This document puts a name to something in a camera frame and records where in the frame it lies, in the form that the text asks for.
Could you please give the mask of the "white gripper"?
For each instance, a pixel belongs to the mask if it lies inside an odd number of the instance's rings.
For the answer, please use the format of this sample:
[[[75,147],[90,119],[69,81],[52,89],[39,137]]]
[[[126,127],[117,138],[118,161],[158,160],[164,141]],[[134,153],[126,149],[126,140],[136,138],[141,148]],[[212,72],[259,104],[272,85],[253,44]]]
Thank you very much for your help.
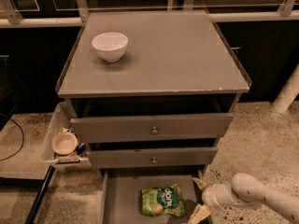
[[[188,224],[199,224],[202,220],[208,218],[211,214],[210,208],[220,209],[234,203],[232,188],[229,184],[214,183],[208,185],[204,180],[197,177],[194,177],[192,181],[203,191],[202,200],[204,205],[200,203],[196,205],[188,220]]]

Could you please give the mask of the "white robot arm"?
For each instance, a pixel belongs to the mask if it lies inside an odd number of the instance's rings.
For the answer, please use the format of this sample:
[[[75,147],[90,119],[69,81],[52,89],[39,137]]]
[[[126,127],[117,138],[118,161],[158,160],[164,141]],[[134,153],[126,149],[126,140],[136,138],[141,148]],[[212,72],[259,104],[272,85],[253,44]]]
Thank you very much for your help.
[[[194,222],[299,224],[296,68],[274,102],[241,103],[218,153],[195,180],[204,203]]]

